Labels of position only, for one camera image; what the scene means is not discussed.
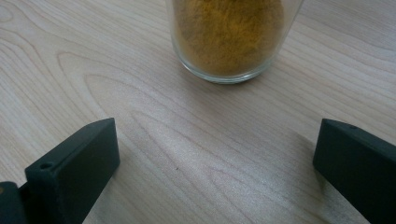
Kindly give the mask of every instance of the light wood surface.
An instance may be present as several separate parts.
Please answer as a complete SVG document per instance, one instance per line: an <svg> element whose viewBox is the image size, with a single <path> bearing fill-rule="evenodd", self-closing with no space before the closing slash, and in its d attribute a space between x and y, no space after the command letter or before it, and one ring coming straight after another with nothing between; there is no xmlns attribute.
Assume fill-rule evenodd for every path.
<svg viewBox="0 0 396 224"><path fill-rule="evenodd" d="M273 66L222 86L178 62L163 0L0 0L0 181L113 117L85 223L366 223L312 159L323 118L396 144L395 12L305 0Z"/></svg>

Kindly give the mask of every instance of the clear glass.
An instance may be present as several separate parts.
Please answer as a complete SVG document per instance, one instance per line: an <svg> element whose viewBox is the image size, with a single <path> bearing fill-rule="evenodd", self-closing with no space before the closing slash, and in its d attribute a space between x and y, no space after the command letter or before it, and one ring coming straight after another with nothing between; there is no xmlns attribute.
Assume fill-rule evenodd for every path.
<svg viewBox="0 0 396 224"><path fill-rule="evenodd" d="M166 0L172 42L198 77L232 84L262 73L304 0Z"/></svg>

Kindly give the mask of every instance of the turmeric powder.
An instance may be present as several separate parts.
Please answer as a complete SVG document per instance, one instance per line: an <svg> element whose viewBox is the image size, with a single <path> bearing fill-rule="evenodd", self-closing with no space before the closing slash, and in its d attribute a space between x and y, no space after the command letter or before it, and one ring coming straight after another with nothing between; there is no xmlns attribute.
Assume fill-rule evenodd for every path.
<svg viewBox="0 0 396 224"><path fill-rule="evenodd" d="M173 10L178 50L215 76L261 65L282 35L281 0L173 0Z"/></svg>

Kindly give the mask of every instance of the table surface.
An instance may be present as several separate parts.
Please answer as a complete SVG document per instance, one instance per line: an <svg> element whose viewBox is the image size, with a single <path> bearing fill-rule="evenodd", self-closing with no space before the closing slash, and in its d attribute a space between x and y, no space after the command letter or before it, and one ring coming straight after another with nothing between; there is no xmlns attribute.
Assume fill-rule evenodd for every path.
<svg viewBox="0 0 396 224"><path fill-rule="evenodd" d="M396 144L395 11L306 0L269 70L217 85L177 60L163 0L0 0L0 181L115 118L85 223L365 223L312 159L323 118Z"/></svg>

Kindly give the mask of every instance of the wood grain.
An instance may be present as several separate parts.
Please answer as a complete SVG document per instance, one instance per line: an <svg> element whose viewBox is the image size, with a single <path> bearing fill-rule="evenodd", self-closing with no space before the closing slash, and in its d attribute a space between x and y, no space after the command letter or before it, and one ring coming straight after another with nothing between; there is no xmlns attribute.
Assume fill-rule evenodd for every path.
<svg viewBox="0 0 396 224"><path fill-rule="evenodd" d="M220 86L177 61L164 1L0 0L0 181L113 117L85 223L366 223L312 158L322 118L396 144L395 11L306 0L271 68Z"/></svg>

